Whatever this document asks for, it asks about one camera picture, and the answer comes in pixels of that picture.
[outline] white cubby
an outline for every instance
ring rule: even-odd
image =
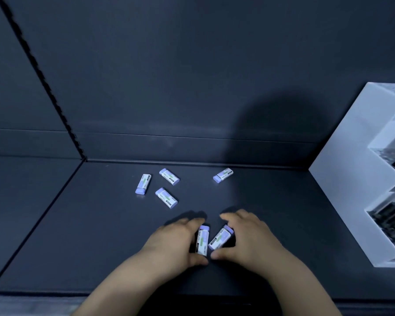
[[[375,267],[395,267],[395,246],[368,214],[391,196],[395,169],[395,84],[367,83],[310,172]]]

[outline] dark gray wall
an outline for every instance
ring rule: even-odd
[[[395,82],[395,0],[7,1],[90,158],[155,158],[181,136],[309,163],[367,81]],[[95,133],[131,136],[103,153]]]
[[[80,158],[1,9],[0,155]]]

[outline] table surface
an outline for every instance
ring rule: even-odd
[[[79,164],[0,157],[0,271]]]
[[[0,278],[0,291],[91,292],[116,266],[141,249],[160,225],[205,215],[212,238],[219,214],[240,207],[265,221],[284,246],[318,277],[334,299],[395,300],[395,268],[374,268],[309,172],[234,168],[216,184],[216,167],[85,163]],[[153,178],[136,195],[141,175]],[[178,201],[170,210],[154,192]],[[232,263],[210,261],[169,282],[178,294],[273,295],[258,276]]]

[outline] finger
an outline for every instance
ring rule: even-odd
[[[236,248],[235,247],[223,247],[219,248],[211,253],[213,260],[230,260],[235,262]]]
[[[197,253],[189,253],[189,267],[196,265],[208,265],[208,259]]]
[[[187,226],[190,228],[190,230],[193,233],[196,233],[196,231],[200,228],[200,226],[205,223],[205,219],[204,218],[194,218],[192,220],[190,220],[187,223]]]
[[[241,218],[247,218],[249,216],[249,212],[247,212],[245,209],[239,209],[236,214],[240,216]]]
[[[185,218],[180,218],[177,222],[176,222],[176,224],[186,224],[187,222],[189,221],[189,219],[187,218],[187,217],[185,217]]]
[[[239,223],[239,221],[241,220],[241,217],[238,216],[236,213],[222,213],[219,217],[225,221],[228,221],[228,226],[230,226],[231,228],[237,226],[237,223]]]

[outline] storage compartment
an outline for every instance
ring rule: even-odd
[[[310,172],[376,267],[395,267],[395,84],[368,83]]]

